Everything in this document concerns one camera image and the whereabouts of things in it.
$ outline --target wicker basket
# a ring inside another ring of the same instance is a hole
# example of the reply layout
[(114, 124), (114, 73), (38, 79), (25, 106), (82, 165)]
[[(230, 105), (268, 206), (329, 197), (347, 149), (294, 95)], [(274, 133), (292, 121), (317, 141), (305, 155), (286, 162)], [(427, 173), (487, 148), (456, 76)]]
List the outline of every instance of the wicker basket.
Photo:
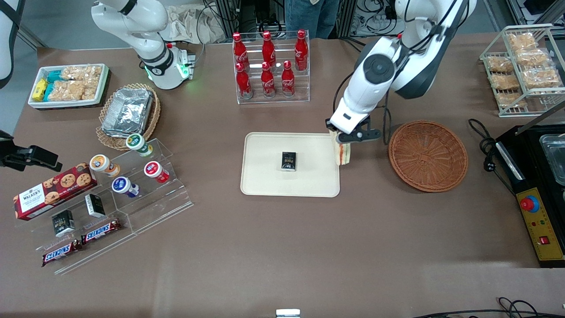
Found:
[(469, 158), (461, 140), (438, 123), (414, 121), (398, 128), (389, 159), (404, 182), (425, 192), (444, 192), (467, 174)]
[[(145, 126), (145, 132), (143, 134), (145, 140), (149, 140), (149, 137), (155, 130), (155, 126), (157, 126), (157, 121), (159, 120), (159, 114), (161, 113), (161, 103), (159, 101), (159, 97), (157, 97), (157, 93), (155, 93), (155, 90), (153, 90), (151, 87), (145, 84), (138, 84), (138, 83), (128, 84), (122, 88), (131, 88), (131, 89), (143, 88), (153, 93), (153, 103), (151, 104), (151, 111), (149, 113), (149, 118), (147, 119), (147, 125)], [(114, 94), (112, 94), (112, 96), (108, 98), (108, 100), (104, 104), (104, 107), (100, 111), (100, 116), (98, 116), (98, 119), (100, 119), (100, 124), (102, 124), (104, 118), (106, 117), (106, 114), (108, 113), (108, 108), (112, 103), (112, 99), (114, 99)], [(98, 136), (98, 140), (100, 140), (100, 142), (105, 146), (121, 151), (129, 150), (129, 148), (125, 145), (126, 138), (110, 137), (104, 134), (104, 132), (102, 131), (102, 126), (96, 128), (96, 135)]]

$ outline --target coca-cola bottle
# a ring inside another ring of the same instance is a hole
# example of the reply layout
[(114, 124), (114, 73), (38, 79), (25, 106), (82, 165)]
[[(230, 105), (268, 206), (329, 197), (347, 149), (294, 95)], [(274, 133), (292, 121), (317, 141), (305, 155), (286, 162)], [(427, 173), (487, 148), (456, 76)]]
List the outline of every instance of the coca-cola bottle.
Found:
[(240, 96), (248, 100), (253, 97), (253, 90), (251, 89), (251, 82), (249, 82), (249, 75), (245, 72), (243, 63), (236, 64), (236, 80), (237, 86), (240, 88)]
[(277, 64), (275, 46), (273, 41), (271, 41), (271, 33), (269, 31), (263, 32), (263, 61), (269, 63), (270, 68), (274, 68)]
[(262, 64), (263, 72), (261, 73), (261, 82), (263, 83), (263, 94), (266, 98), (275, 96), (275, 78), (271, 73), (271, 66), (267, 62)]
[(236, 56), (236, 63), (242, 63), (245, 71), (249, 71), (247, 49), (245, 48), (245, 44), (241, 42), (241, 34), (239, 34), (239, 32), (233, 34), (233, 55)]
[(303, 72), (308, 68), (308, 45), (306, 44), (306, 31), (298, 30), (298, 40), (294, 46), (295, 64), (297, 71)]
[(282, 71), (282, 94), (285, 97), (294, 96), (294, 73), (290, 61), (284, 61), (284, 71)]

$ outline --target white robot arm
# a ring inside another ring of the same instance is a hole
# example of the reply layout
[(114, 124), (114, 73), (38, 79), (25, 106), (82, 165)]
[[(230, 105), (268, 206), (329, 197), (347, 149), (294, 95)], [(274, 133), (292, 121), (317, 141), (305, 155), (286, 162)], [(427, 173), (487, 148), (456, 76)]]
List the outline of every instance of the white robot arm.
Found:
[(379, 137), (359, 129), (369, 113), (392, 88), (404, 98), (425, 94), (433, 84), (447, 46), (459, 23), (470, 15), (476, 0), (396, 0), (405, 21), (401, 39), (382, 37), (366, 45), (337, 109), (327, 126), (343, 132), (339, 142)]
[(0, 88), (6, 86), (14, 71), (14, 42), (24, 3), (0, 0)]
[(100, 29), (134, 48), (157, 87), (172, 89), (189, 77), (186, 51), (168, 48), (158, 33), (168, 23), (167, 10), (159, 1), (101, 0), (91, 13)]

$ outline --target yellow control panel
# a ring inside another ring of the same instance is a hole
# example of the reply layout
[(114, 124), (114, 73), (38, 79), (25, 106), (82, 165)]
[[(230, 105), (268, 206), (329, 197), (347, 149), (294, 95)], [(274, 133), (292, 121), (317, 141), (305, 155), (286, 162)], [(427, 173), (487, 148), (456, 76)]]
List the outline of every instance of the yellow control panel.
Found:
[(536, 249), (537, 258), (541, 261), (565, 259), (537, 188), (518, 193), (516, 198)]

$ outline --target small black box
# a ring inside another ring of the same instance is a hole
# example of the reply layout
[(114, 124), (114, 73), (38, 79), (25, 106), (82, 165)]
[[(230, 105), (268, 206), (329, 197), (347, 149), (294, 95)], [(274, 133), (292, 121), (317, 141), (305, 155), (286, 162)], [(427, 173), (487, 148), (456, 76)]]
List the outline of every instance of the small black box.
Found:
[(296, 152), (282, 153), (282, 171), (296, 171)]
[(72, 219), (70, 210), (64, 210), (51, 217), (53, 221), (53, 228), (55, 229), (55, 236), (60, 238), (65, 233), (73, 232), (75, 230), (75, 221)]
[(84, 197), (86, 201), (86, 208), (88, 209), (88, 214), (93, 217), (103, 217), (105, 216), (104, 206), (102, 205), (102, 199), (99, 196), (93, 194), (87, 194)]

